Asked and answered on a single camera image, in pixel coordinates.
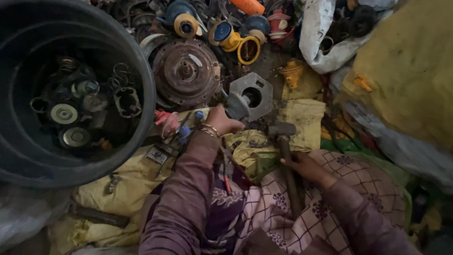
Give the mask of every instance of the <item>patterned fabric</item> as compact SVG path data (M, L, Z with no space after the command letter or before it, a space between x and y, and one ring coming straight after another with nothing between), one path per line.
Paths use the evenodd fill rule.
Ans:
M403 194L381 169L337 152L316 150L310 156L371 201L394 227L403 228ZM245 195L241 215L244 228L238 233L235 250L255 228L260 227L288 254L293 251L301 253L316 235L339 254L353 254L336 216L313 184L305 185L305 209L295 222L291 220L285 181L279 170L266 175L261 188L252 186Z
M240 215L245 204L244 190L248 190L248 186L244 184L241 173L235 169L232 178L229 179L232 192L231 196L228 196L223 175L219 174L219 169L223 169L223 165L213 165L213 170L216 172L214 190L200 248L202 254L231 255L236 245L237 233L244 228L244 221ZM151 194L159 196L162 187L163 183L157 186ZM151 206L146 221L151 220L159 201L160 198Z
M225 190L215 187L212 193L211 205L216 203L218 206L222 206L222 208L227 208L243 198L244 192L242 191L232 191L231 196L229 196Z

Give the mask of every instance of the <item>gold bangle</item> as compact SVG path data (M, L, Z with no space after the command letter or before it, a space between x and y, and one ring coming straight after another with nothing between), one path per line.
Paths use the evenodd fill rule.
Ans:
M208 125L208 124L201 124L201 125L211 128L216 133L217 137L220 137L219 132L217 131L217 129L215 127Z
M201 132L205 132L205 133L208 133L210 136L212 137L217 137L216 134L213 134L211 131L209 131L208 129L205 129L205 128L200 128L199 129Z

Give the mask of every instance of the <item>person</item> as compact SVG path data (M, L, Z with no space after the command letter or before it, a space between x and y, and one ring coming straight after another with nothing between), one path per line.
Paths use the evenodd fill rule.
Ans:
M209 112L175 173L150 195L157 199L144 205L139 254L420 254L401 230L398 186L376 167L336 152L281 160L309 183L295 221L278 169L261 187L233 174L234 191L226 194L214 163L219 137L243 128L222 105Z

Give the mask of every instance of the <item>hammer head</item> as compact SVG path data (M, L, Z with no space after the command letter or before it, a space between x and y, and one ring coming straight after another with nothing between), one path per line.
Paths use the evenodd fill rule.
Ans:
M269 136L292 136L295 133L296 127L294 124L286 122L276 122L267 128L267 134Z

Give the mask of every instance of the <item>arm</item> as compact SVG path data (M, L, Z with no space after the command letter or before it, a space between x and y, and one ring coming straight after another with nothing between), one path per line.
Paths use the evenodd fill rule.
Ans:
M406 234L392 227L373 204L342 181L323 194L337 215L355 254L420 254Z
M210 111L206 123L219 135L243 128L230 120L222 106ZM211 134L195 131L187 152L176 163L176 172L166 181L153 218L146 223L139 254L200 254L200 238L211 205L214 172L212 164L220 140Z
M305 179L324 190L323 199L331 206L348 236L355 254L417 254L406 234L392 225L374 206L303 153L293 160L282 159Z

